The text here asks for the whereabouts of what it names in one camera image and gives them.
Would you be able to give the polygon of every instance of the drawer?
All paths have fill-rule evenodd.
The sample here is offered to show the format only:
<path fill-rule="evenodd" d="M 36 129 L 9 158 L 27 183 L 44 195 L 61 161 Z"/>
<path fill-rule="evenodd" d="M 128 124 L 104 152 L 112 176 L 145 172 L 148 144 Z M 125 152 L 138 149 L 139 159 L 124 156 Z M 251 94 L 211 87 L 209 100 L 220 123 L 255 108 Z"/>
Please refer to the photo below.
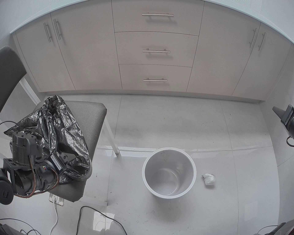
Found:
<path fill-rule="evenodd" d="M 162 90 L 186 92 L 191 69 L 169 65 L 119 65 L 123 90 Z"/>
<path fill-rule="evenodd" d="M 158 64 L 192 67 L 198 36 L 161 32 L 115 33 L 119 64 Z"/>
<path fill-rule="evenodd" d="M 204 1 L 112 0 L 115 32 L 152 31 L 199 35 Z M 173 16 L 143 16 L 142 14 Z"/>

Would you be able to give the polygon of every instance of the trash can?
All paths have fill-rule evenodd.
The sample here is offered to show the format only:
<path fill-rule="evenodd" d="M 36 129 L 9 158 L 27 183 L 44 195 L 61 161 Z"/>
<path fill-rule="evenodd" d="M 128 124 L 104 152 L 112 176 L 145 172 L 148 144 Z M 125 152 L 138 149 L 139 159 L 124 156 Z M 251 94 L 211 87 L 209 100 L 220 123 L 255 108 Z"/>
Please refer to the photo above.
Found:
<path fill-rule="evenodd" d="M 153 195 L 164 199 L 177 198 L 194 185 L 196 166 L 186 152 L 177 148 L 161 148 L 144 162 L 142 177 Z"/>

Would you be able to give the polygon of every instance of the cabinet handle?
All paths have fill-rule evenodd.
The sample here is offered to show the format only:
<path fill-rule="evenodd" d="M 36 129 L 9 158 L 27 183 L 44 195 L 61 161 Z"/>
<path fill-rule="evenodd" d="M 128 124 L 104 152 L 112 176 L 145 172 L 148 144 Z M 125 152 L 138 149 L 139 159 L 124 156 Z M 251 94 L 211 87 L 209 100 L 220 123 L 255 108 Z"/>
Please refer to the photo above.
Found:
<path fill-rule="evenodd" d="M 149 78 L 147 78 L 146 80 L 143 80 L 143 82 L 167 82 L 167 80 L 161 79 L 161 80 L 149 80 Z"/>
<path fill-rule="evenodd" d="M 147 48 L 147 50 L 143 50 L 142 52 L 170 53 L 171 51 L 167 51 L 166 49 L 164 49 L 163 51 L 153 51 L 153 50 L 149 50 L 149 48 Z"/>
<path fill-rule="evenodd" d="M 56 28 L 56 32 L 57 32 L 57 36 L 58 36 L 58 40 L 61 40 L 61 33 L 59 33 L 58 27 L 57 27 L 57 23 L 58 21 L 56 21 L 56 19 L 54 19 L 54 24 L 55 24 L 55 28 Z"/>
<path fill-rule="evenodd" d="M 250 48 L 252 47 L 252 45 L 253 45 L 253 42 L 254 42 L 254 39 L 255 39 L 255 35 L 256 35 L 256 33 L 257 33 L 257 28 L 255 28 L 255 30 L 253 30 L 254 31 L 254 36 L 253 36 L 253 39 L 252 39 L 252 41 L 251 42 L 249 42 L 250 43 Z"/>
<path fill-rule="evenodd" d="M 259 50 L 258 50 L 258 51 L 260 51 L 260 50 L 261 50 L 261 47 L 262 47 L 262 45 L 263 45 L 263 42 L 264 42 L 264 39 L 265 39 L 266 32 L 264 32 L 264 34 L 262 34 L 262 35 L 263 35 L 263 39 L 262 39 L 262 41 L 261 41 L 261 44 L 260 44 L 260 46 L 258 46 L 258 47 L 259 47 Z"/>
<path fill-rule="evenodd" d="M 152 14 L 152 13 L 144 13 L 144 14 L 142 14 L 143 16 L 171 16 L 171 17 L 173 17 L 173 15 L 172 14 Z"/>
<path fill-rule="evenodd" d="M 48 25 L 47 25 L 46 23 L 44 23 L 44 28 L 45 28 L 45 32 L 46 32 L 46 35 L 47 35 L 48 41 L 51 42 L 50 38 L 52 38 L 52 36 L 49 36 L 47 26 L 48 26 Z"/>

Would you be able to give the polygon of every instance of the plastic wrapper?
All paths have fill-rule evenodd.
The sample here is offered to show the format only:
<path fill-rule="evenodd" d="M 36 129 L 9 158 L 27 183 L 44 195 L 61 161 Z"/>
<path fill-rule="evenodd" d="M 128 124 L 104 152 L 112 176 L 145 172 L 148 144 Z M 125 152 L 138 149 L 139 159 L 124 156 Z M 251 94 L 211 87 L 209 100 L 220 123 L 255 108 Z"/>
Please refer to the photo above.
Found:
<path fill-rule="evenodd" d="M 32 112 L 4 134 L 12 137 L 12 131 L 25 132 L 37 137 L 39 156 L 47 159 L 54 152 L 72 153 L 76 158 L 67 164 L 59 183 L 86 180 L 91 176 L 92 163 L 82 131 L 64 100 L 54 95 L 44 101 L 41 108 Z"/>
<path fill-rule="evenodd" d="M 203 174 L 202 178 L 204 178 L 205 185 L 214 185 L 216 182 L 216 176 L 214 174 Z"/>

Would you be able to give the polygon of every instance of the power outlet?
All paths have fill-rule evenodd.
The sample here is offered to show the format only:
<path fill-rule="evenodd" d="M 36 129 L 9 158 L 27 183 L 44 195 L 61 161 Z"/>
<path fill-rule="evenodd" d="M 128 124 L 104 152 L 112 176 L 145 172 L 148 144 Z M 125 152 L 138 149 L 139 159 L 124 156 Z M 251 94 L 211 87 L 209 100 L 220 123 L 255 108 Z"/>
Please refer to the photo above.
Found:
<path fill-rule="evenodd" d="M 57 205 L 63 206 L 64 199 L 61 198 L 61 197 L 58 197 L 58 196 L 56 196 L 56 195 L 54 195 L 52 193 L 50 193 L 50 195 L 49 195 L 49 201 L 53 203 L 54 200 L 55 200 L 55 203 Z"/>

